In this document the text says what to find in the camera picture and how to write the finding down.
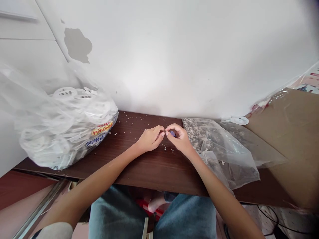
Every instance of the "clear plastic bag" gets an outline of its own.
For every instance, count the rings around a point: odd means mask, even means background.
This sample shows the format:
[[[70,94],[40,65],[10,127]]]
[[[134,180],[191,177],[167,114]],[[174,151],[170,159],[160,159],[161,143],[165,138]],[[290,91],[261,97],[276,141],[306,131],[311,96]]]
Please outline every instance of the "clear plastic bag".
[[[215,121],[183,118],[183,124],[195,150],[200,154],[205,151],[214,153],[230,189],[259,180],[259,172],[250,151]]]
[[[285,156],[244,126],[230,122],[217,123],[251,152],[256,167],[269,168],[288,162]]]
[[[37,82],[0,63],[0,105],[14,116],[21,147],[37,165],[58,170],[95,148],[118,116],[105,88],[73,63],[66,70],[67,80]]]
[[[199,156],[202,158],[204,163],[210,168],[211,171],[219,178],[220,181],[231,191],[227,178],[224,175],[222,168],[220,167],[220,163],[216,158],[216,155],[213,151],[204,151],[199,153]]]

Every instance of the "red object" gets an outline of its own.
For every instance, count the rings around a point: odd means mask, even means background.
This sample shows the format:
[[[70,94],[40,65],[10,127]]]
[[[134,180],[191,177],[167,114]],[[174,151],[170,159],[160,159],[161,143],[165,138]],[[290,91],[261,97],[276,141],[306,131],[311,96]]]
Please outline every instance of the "red object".
[[[142,200],[142,199],[136,199],[135,202],[146,212],[146,214],[147,214],[148,216],[153,215],[153,213],[151,213],[151,212],[148,211],[148,205],[149,205],[149,204],[148,204],[147,202],[145,202],[145,201]],[[163,216],[164,211],[161,210],[161,209],[156,209],[155,213],[156,213],[155,221],[159,221],[159,219],[161,218],[161,216]]]

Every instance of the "wooden desk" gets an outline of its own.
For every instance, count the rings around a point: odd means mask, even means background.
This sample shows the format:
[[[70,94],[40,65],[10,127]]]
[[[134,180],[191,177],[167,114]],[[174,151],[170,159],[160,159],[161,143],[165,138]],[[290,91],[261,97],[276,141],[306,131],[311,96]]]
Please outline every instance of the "wooden desk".
[[[135,143],[144,129],[157,125],[168,126],[173,123],[182,125],[182,120],[120,111],[111,134],[90,154],[69,168],[60,171],[42,168],[26,158],[15,169],[85,179]],[[234,194],[240,202],[278,207],[295,205],[268,169],[260,169],[259,173],[260,181],[234,190]],[[157,149],[147,152],[131,162],[115,183],[208,196],[194,167],[166,137]]]

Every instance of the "printed label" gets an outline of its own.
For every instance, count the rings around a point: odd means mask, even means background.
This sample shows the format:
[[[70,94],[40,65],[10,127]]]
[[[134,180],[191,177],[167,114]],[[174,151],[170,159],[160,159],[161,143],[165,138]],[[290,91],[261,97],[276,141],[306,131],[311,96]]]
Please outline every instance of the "printed label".
[[[95,136],[95,135],[98,135],[102,132],[105,132],[105,131],[109,130],[112,127],[112,125],[113,125],[112,121],[105,123],[105,124],[102,124],[102,125],[99,125],[92,131],[92,135]]]

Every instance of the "cabinet door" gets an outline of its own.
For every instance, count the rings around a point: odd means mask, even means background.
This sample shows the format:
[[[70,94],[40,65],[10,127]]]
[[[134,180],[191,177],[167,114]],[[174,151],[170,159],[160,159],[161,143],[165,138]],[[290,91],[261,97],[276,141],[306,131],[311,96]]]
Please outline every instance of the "cabinet door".
[[[56,41],[0,39],[1,60],[32,80],[61,79],[66,81],[66,59]],[[26,158],[18,143],[13,118],[0,109],[0,177]]]
[[[15,8],[19,10],[23,9],[24,5],[27,5],[29,12],[31,12],[29,15],[33,15],[36,19],[22,19],[12,15],[1,14],[0,38],[55,40],[55,37],[35,0],[24,0],[23,2],[21,0],[1,1],[11,1],[10,8],[13,12]]]

